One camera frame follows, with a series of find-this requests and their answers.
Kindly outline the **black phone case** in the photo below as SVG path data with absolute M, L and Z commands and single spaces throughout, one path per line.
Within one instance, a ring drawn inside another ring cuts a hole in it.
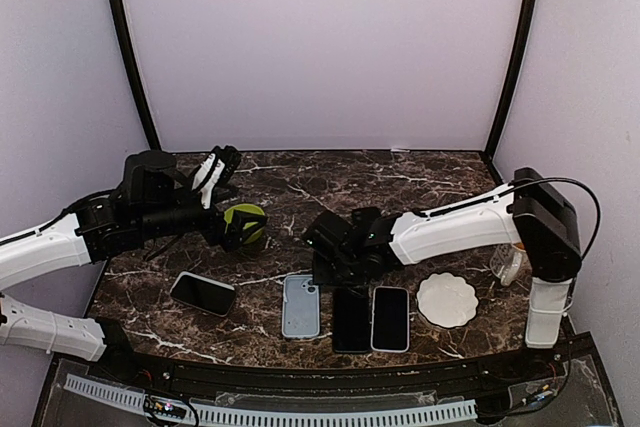
M 332 347 L 340 354 L 370 351 L 369 294 L 361 288 L 333 292 Z

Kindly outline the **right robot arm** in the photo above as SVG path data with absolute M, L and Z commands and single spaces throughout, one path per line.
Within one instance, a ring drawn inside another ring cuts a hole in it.
M 367 207 L 354 210 L 349 220 L 325 210 L 302 239 L 314 251 L 316 281 L 336 287 L 365 285 L 443 255 L 522 244 L 532 284 L 526 346 L 511 357 L 510 371 L 530 381 L 549 363 L 547 349 L 558 340 L 569 293 L 590 251 L 580 244 L 576 210 L 558 183 L 589 189 L 576 179 L 543 177 L 524 167 L 485 194 L 434 209 L 383 215 Z

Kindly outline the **light blue phone case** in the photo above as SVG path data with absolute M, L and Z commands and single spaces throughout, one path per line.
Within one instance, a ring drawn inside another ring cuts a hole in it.
M 311 274 L 287 275 L 284 278 L 281 327 L 286 339 L 319 336 L 320 290 Z

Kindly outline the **dark screen phone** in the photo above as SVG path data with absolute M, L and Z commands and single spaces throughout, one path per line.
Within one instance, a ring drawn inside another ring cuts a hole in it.
M 173 283 L 170 297 L 198 310 L 225 317 L 236 300 L 236 290 L 229 284 L 183 271 Z

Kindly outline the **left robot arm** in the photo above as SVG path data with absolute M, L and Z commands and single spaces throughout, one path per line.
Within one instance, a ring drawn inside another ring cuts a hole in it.
M 89 194 L 54 219 L 1 241 L 1 287 L 110 260 L 148 241 L 197 232 L 210 246 L 234 251 L 257 239 L 264 212 L 239 204 L 225 212 L 219 202 L 236 196 L 230 182 L 241 162 L 232 146 L 212 149 L 190 174 L 174 155 L 146 150 L 127 157 L 123 179 L 111 190 Z M 1 342 L 97 362 L 120 383 L 141 374 L 140 359 L 116 321 L 76 318 L 38 309 L 3 294 Z

